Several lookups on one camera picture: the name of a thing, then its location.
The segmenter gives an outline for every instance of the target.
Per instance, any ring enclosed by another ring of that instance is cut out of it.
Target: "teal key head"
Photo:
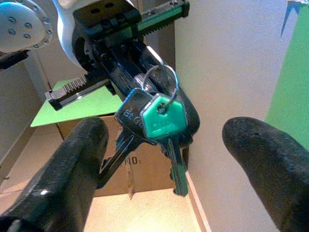
[[[145,134],[149,139],[172,136],[186,129],[186,112],[180,101],[174,101],[164,112],[160,111],[160,108],[169,101],[167,96],[156,94],[141,112]]]

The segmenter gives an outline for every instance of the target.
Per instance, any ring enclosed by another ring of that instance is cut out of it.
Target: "metal bolt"
[[[8,33],[10,35],[15,35],[16,34],[16,32],[13,29],[8,29]]]
[[[106,61],[107,58],[108,58],[107,53],[102,53],[101,56],[100,56],[100,58],[101,58],[102,61]]]
[[[170,5],[171,5],[171,6],[174,6],[174,5],[177,5],[177,4],[178,4],[178,1],[177,1],[177,0],[174,0],[174,1],[171,1],[171,2],[170,2]]]
[[[32,25],[30,23],[25,23],[24,26],[25,26],[25,28],[28,28],[28,29],[32,28]]]
[[[29,34],[24,34],[24,38],[31,39],[31,36]]]
[[[42,18],[42,21],[43,21],[43,23],[46,23],[46,24],[50,23],[48,17],[43,17],[43,18]]]
[[[33,11],[34,12],[39,12],[39,8],[37,6],[33,6]]]
[[[126,51],[126,45],[125,45],[125,44],[121,45],[120,48],[121,48],[121,50],[122,50],[123,52]]]
[[[154,10],[148,11],[148,12],[147,12],[147,15],[148,15],[148,16],[151,16],[151,15],[154,15],[154,14],[155,14],[155,11],[154,11]]]
[[[16,19],[15,18],[13,18],[13,17],[9,17],[9,21],[11,22],[11,23],[16,23]]]

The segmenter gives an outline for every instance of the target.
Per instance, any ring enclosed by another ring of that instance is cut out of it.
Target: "cardboard box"
[[[101,118],[109,131],[109,142],[104,156],[106,159],[114,155],[115,139],[122,128],[113,116]],[[80,120],[72,120],[59,123],[64,138],[79,122]],[[118,168],[105,187],[96,191],[95,196],[173,188],[175,184],[169,177],[170,165],[170,160],[161,153],[160,146],[141,144]]]

